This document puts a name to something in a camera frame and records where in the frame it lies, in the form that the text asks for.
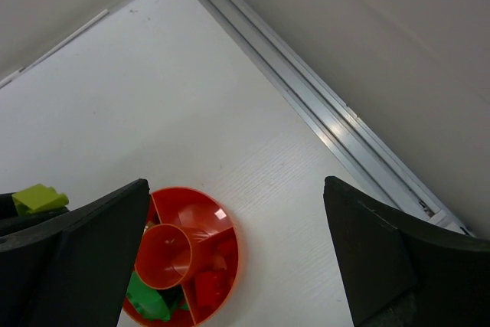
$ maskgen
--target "lime green block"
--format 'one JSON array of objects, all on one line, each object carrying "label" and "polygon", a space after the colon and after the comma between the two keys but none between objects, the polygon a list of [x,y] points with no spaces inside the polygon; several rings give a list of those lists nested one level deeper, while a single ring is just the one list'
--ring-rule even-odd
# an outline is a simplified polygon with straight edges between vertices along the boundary
[{"label": "lime green block", "polygon": [[160,294],[145,285],[136,272],[131,274],[126,296],[136,311],[148,320],[160,319],[168,322],[172,311],[167,307]]},{"label": "lime green block", "polygon": [[23,191],[18,191],[12,195],[12,198],[20,216],[51,211],[68,204],[66,194],[58,194],[53,187],[45,187],[42,184],[36,184]]}]

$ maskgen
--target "white floor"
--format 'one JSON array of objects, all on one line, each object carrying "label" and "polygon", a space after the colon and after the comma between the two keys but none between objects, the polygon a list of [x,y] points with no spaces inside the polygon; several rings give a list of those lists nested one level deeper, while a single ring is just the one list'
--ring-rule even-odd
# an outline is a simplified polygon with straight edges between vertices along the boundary
[{"label": "white floor", "polygon": [[0,127],[0,192],[76,208],[142,177],[225,204],[248,258],[208,326],[352,326],[322,191],[354,179],[196,0],[110,16],[0,90]]}]

